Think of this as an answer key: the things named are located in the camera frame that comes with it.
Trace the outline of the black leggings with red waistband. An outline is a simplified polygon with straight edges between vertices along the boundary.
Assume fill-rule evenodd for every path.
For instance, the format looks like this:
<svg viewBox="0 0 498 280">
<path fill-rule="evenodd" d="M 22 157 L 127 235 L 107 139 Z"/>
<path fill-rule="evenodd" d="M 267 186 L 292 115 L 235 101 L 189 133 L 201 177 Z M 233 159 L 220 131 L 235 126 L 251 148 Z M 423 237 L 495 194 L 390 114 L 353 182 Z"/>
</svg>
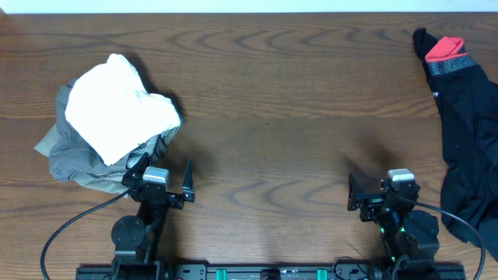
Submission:
<svg viewBox="0 0 498 280">
<path fill-rule="evenodd" d="M 421 28 L 412 39 L 442 124 L 443 224 L 460 241 L 496 257 L 497 84 L 468 54 L 462 38 L 437 39 Z"/>
</svg>

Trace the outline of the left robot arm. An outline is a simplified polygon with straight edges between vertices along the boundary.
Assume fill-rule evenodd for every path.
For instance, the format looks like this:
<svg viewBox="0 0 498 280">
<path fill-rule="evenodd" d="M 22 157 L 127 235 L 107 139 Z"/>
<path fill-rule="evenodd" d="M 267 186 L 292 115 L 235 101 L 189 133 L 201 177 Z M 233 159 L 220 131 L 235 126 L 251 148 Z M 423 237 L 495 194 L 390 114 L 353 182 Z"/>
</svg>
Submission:
<svg viewBox="0 0 498 280">
<path fill-rule="evenodd" d="M 169 171 L 151 165 L 144 154 L 127 171 L 121 183 L 129 196 L 139 203 L 136 215 L 126 215 L 116 221 L 111 230 L 115 245 L 112 280 L 171 280 L 174 268 L 157 258 L 157 249 L 166 221 L 167 210 L 182 209 L 186 202 L 195 201 L 192 176 L 193 161 L 188 160 L 182 192 L 168 191 Z"/>
</svg>

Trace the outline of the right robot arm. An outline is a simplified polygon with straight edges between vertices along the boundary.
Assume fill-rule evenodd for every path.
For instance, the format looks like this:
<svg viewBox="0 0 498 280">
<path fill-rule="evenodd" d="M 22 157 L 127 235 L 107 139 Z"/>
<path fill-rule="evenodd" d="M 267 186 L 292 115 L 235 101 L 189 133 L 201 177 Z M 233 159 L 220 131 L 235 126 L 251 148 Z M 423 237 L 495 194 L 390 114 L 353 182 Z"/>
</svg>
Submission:
<svg viewBox="0 0 498 280">
<path fill-rule="evenodd" d="M 440 248 L 437 218 L 415 210 L 420 186 L 407 169 L 388 171 L 379 191 L 368 192 L 349 175 L 347 209 L 379 225 L 387 260 L 367 270 L 368 279 L 441 279 L 434 256 Z"/>
</svg>

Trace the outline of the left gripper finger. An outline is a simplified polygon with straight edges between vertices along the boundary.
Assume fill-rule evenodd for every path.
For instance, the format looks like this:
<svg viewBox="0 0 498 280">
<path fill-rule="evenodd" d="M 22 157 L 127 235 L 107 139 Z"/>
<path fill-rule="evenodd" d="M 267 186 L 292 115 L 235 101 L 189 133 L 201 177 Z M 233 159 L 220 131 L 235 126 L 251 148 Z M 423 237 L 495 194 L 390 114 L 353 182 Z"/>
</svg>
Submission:
<svg viewBox="0 0 498 280">
<path fill-rule="evenodd" d="M 149 166 L 150 156 L 145 152 L 138 162 L 128 170 L 127 175 L 143 175 L 146 168 Z"/>
<path fill-rule="evenodd" d="M 184 200 L 187 202 L 195 201 L 195 191 L 194 191 L 194 181 L 192 174 L 193 161 L 191 159 L 188 160 L 184 180 L 182 184 L 182 191 Z"/>
</svg>

